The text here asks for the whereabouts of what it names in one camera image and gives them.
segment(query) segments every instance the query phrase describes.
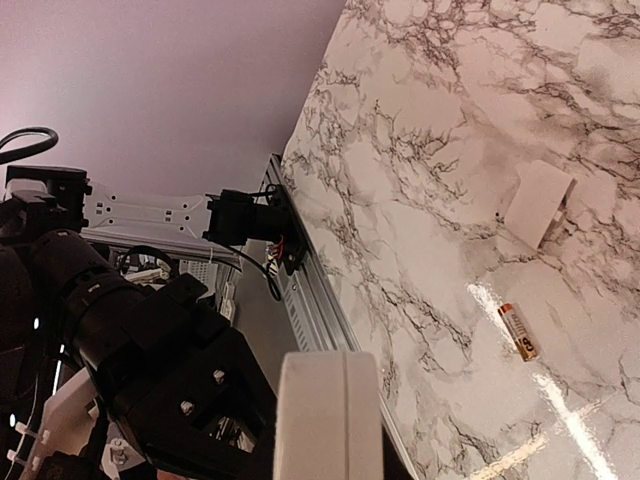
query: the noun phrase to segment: wire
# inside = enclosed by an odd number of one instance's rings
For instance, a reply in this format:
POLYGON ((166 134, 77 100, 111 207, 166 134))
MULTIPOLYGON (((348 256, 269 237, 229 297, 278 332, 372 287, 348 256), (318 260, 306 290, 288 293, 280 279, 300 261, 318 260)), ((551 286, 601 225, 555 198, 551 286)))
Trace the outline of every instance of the wire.
MULTIPOLYGON (((47 400, 48 393, 51 392, 51 384, 53 383, 53 375, 55 374, 56 362, 50 358, 45 358, 36 378, 36 391, 33 398, 33 406, 29 422, 27 422, 27 430, 37 432, 40 430, 42 423, 42 413, 44 411, 44 403, 47 400)), ((18 446, 18 451, 11 464, 11 468, 4 477, 5 480, 18 480, 22 475, 24 466, 22 465, 29 459, 31 449, 35 443, 35 438, 31 435, 23 435, 22 441, 18 446)))
POLYGON ((211 259, 209 259, 209 262, 220 263, 222 265, 226 265, 227 267, 231 267, 231 268, 233 268, 234 270, 236 270, 238 272, 242 272, 242 269, 239 266, 234 265, 231 262, 227 262, 226 260, 222 260, 220 258, 211 258, 211 259))
POLYGON ((260 270, 262 274, 267 278, 267 284, 269 285, 269 292, 271 293, 271 296, 273 297, 273 299, 276 302, 280 302, 282 300, 282 294, 280 293, 280 289, 278 288, 278 285, 276 284, 275 280, 273 279, 273 277, 265 267, 260 265, 254 258, 250 257, 243 251, 238 250, 237 248, 234 248, 230 245, 225 245, 224 243, 219 243, 218 245, 220 245, 222 248, 226 248, 230 252, 235 253, 239 257, 244 258, 247 262, 249 262, 251 265, 253 265, 258 270, 260 270))
POLYGON ((91 462, 91 465, 93 466, 100 464, 102 452, 104 451, 104 446, 107 443, 107 430, 109 429, 107 409, 104 407, 100 399, 96 398, 95 402, 100 413, 98 414, 96 423, 91 429, 89 440, 84 446, 84 452, 82 454, 82 456, 91 462))
POLYGON ((42 135, 48 138, 41 142, 34 143, 33 145, 27 145, 26 147, 15 148, 8 152, 0 153, 0 165, 5 165, 7 163, 15 162, 16 160, 22 160, 23 158, 32 157, 39 153, 46 152, 47 150, 55 147, 59 140, 58 134, 47 127, 21 128, 20 130, 11 132, 0 140, 0 150, 12 140, 28 135, 42 135))
POLYGON ((151 247, 149 245, 136 245, 135 247, 131 247, 129 250, 127 250, 125 254, 122 255, 122 257, 120 257, 120 261, 116 266, 116 270, 118 270, 118 272, 122 272, 122 268, 124 267, 124 264, 127 261, 127 258, 129 258, 131 255, 136 255, 136 254, 149 255, 151 257, 155 257, 159 260, 162 260, 164 263, 169 265, 170 276, 177 277, 178 275, 180 275, 180 269, 178 268, 178 264, 169 255, 164 253, 162 250, 159 250, 155 247, 151 247))
POLYGON ((249 195, 250 197, 270 197, 274 193, 276 193, 277 189, 278 186, 275 183, 270 183, 269 185, 267 185, 267 188, 264 192, 248 193, 247 195, 249 195))

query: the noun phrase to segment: white marble countertop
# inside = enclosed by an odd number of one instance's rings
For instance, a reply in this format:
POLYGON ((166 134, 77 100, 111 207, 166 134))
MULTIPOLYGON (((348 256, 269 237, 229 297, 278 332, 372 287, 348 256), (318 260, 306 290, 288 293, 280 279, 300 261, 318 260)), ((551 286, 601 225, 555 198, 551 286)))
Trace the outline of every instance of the white marble countertop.
POLYGON ((640 478, 639 13, 347 1, 284 173, 424 478, 640 478), (496 217, 535 160, 576 180, 538 251, 496 217))

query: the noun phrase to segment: battery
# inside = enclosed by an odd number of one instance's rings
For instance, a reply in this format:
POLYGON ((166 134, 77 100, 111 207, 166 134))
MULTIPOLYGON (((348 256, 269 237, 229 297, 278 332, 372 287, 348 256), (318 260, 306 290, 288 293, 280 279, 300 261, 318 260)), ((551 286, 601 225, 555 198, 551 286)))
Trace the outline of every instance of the battery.
POLYGON ((507 326, 507 330, 511 334, 511 338, 516 344, 522 359, 529 362, 538 356, 538 351, 533 344, 531 335, 527 332, 522 320, 518 317, 513 305, 505 303, 498 309, 498 313, 502 321, 507 326))

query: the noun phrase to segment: wall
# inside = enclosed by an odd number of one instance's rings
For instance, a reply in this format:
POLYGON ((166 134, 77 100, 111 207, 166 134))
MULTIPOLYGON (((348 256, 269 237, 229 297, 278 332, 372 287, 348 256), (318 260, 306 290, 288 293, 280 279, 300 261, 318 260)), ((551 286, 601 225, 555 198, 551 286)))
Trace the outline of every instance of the wall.
POLYGON ((60 144, 28 163, 126 189, 253 189, 343 4, 0 0, 0 136, 50 126, 60 144))

